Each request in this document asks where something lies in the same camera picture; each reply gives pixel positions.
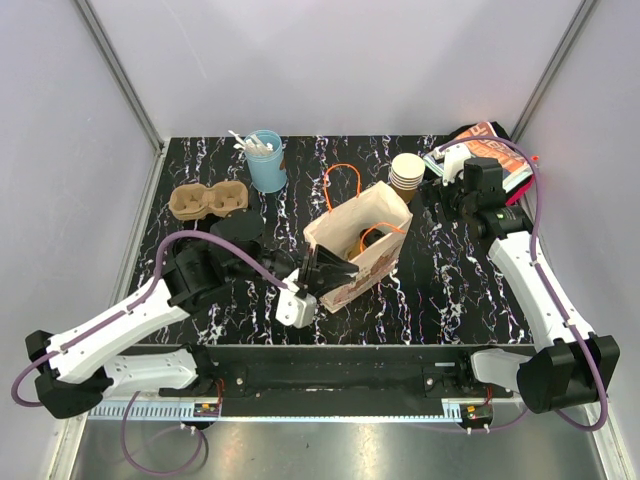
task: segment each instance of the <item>bag handle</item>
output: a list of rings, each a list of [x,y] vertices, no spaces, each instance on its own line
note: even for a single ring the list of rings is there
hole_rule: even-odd
[[[360,253],[364,252],[365,248],[364,248],[364,238],[369,235],[376,227],[380,227],[380,226],[385,226],[385,227],[390,227],[391,230],[393,230],[394,232],[398,232],[398,233],[404,233],[406,234],[406,230],[402,230],[401,228],[396,227],[395,225],[391,225],[390,223],[387,222],[380,222],[380,223],[376,223],[373,227],[369,228],[366,232],[364,232],[364,235],[362,235],[362,237],[360,237]]]
[[[329,181],[329,172],[334,168],[338,168],[338,167],[349,167],[350,169],[354,170],[358,175],[358,189],[356,191],[356,197],[360,196],[360,191],[362,189],[362,183],[360,182],[360,172],[356,167],[354,167],[349,163],[336,163],[335,165],[330,166],[327,169],[326,173],[324,174],[324,188],[323,188],[324,198],[327,199],[327,208],[329,209],[330,212],[333,210],[333,207],[331,206],[331,200],[329,200],[329,192],[327,191],[327,187],[328,187],[327,182]]]

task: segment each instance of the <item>marble surface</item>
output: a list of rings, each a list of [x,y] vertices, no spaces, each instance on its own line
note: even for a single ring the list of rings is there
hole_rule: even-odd
[[[286,188],[261,194],[250,188],[250,207],[265,220],[268,248],[304,248],[304,227],[326,211],[322,178],[335,163],[348,162],[363,188],[386,181],[393,157],[425,153],[435,136],[283,138]],[[169,233],[198,228],[168,209],[175,187],[208,186],[225,179],[250,185],[248,169],[232,138],[174,138],[169,145],[130,290],[150,278],[157,245]],[[349,169],[332,172],[329,193],[339,204],[355,193]],[[463,224],[432,218],[416,196],[414,214],[397,269],[336,314],[319,307],[313,325],[284,327],[275,320],[277,291],[264,281],[236,281],[228,301],[162,328],[141,343],[183,344],[440,344],[530,343],[529,327],[502,274]],[[207,222],[200,221],[201,229]]]

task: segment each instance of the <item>gray wall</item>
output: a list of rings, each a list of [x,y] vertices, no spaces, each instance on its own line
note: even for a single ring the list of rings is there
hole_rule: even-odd
[[[164,136],[514,126],[578,0],[92,0]]]
[[[54,420],[13,404],[24,337],[108,305],[153,154],[68,0],[0,4],[0,465],[39,479]],[[33,377],[23,396],[34,399]]]
[[[584,318],[622,349],[610,398],[640,472],[640,3],[598,5],[522,143],[540,155],[542,237]]]

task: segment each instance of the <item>cardboard cup holder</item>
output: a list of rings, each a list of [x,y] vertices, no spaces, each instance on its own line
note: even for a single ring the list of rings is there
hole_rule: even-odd
[[[180,185],[169,198],[169,210],[181,221],[200,220],[213,213],[226,217],[229,212],[249,206],[249,191],[235,180],[206,187],[199,183]]]

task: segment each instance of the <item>blue pen holder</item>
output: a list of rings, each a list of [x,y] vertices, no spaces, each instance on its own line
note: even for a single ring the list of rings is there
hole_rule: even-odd
[[[258,130],[247,136],[244,141],[251,139],[251,135],[257,136],[265,145],[267,143],[273,145],[273,153],[269,155],[252,155],[244,152],[253,186],[262,193],[277,192],[287,183],[282,140],[277,133],[270,130]]]

